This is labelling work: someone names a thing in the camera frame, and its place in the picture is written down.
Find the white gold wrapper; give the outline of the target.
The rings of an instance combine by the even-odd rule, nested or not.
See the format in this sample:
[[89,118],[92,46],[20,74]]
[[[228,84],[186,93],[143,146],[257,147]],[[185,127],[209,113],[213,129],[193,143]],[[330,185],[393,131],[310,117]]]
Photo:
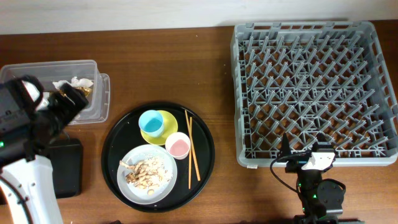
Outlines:
[[60,87],[63,84],[69,84],[70,86],[76,88],[77,90],[81,90],[85,96],[89,96],[93,92],[93,80],[89,80],[87,78],[77,78],[73,77],[70,81],[60,80],[57,82],[52,82],[53,86],[60,90]]

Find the blue cup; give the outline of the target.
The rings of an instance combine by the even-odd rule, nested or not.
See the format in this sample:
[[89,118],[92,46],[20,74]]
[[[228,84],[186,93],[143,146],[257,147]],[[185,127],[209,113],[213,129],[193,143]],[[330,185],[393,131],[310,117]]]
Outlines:
[[150,137],[157,138],[164,132],[164,118],[156,110],[145,111],[139,117],[139,127]]

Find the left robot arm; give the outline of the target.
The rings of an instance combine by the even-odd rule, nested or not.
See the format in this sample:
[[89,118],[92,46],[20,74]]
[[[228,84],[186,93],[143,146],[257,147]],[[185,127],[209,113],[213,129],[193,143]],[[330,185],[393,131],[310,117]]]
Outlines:
[[62,223],[57,199],[81,192],[83,146],[58,137],[88,100],[67,83],[40,109],[43,99],[36,77],[1,84],[1,191],[14,223]]

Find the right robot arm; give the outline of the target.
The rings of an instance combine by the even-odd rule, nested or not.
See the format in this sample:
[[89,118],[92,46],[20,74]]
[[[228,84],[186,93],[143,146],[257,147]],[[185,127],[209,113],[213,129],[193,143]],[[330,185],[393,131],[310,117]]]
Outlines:
[[319,133],[312,148],[294,153],[286,134],[282,137],[280,152],[271,167],[276,162],[285,164],[285,172],[297,174],[295,187],[283,180],[281,184],[294,191],[302,203],[302,215],[293,218],[294,223],[334,223],[354,224],[361,220],[340,220],[343,213],[343,201],[346,192],[345,184],[334,179],[324,179],[322,174],[333,167],[336,152],[326,137]]

